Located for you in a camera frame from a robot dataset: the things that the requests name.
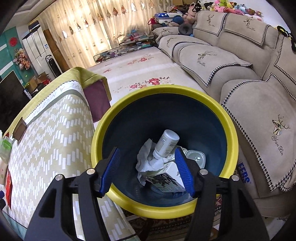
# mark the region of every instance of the yellow rim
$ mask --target yellow rim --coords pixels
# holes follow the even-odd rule
[[[191,97],[205,104],[215,113],[223,126],[227,141],[226,161],[221,171],[220,177],[229,178],[235,170],[238,158],[237,133],[230,116],[226,113],[222,106],[210,96],[198,90],[180,85],[157,85],[147,87],[141,90],[134,91],[117,101],[105,113],[95,131],[91,146],[92,166],[95,167],[98,161],[102,159],[102,146],[104,136],[113,118],[124,107],[134,102],[135,100],[158,93],[174,93]],[[139,216],[156,219],[178,218],[181,216],[189,215],[194,212],[197,201],[197,199],[195,199],[188,203],[173,207],[148,206],[130,199],[121,191],[119,191],[113,184],[111,185],[107,195],[109,198],[111,198],[112,201],[114,201],[123,209],[128,210],[129,212],[132,212]]]

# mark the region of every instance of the beige sofa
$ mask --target beige sofa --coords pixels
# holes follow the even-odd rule
[[[178,27],[153,31],[160,50],[232,117],[238,170],[263,216],[296,203],[296,53],[272,26],[231,13],[200,11],[194,37]]]

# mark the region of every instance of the white bottle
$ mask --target white bottle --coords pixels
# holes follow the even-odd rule
[[[180,137],[171,130],[165,130],[153,151],[156,159],[167,157],[178,143]]]

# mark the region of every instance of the sofa backrest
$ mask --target sofa backrest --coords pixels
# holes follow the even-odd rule
[[[271,73],[277,76],[277,80],[296,101],[296,53],[291,49],[291,40],[283,35],[279,38],[263,80],[268,79]]]
[[[230,13],[225,18],[217,47],[253,64],[263,78],[278,41],[278,31],[254,18]]]
[[[193,24],[194,37],[216,46],[218,36],[223,30],[227,13],[214,11],[199,11]]]
[[[257,19],[212,11],[196,14],[193,35],[252,63],[260,78],[266,72],[279,36],[275,28]]]

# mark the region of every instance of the purple object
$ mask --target purple object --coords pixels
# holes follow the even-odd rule
[[[86,87],[83,92],[89,103],[93,122],[99,121],[111,107],[103,82],[98,80]]]

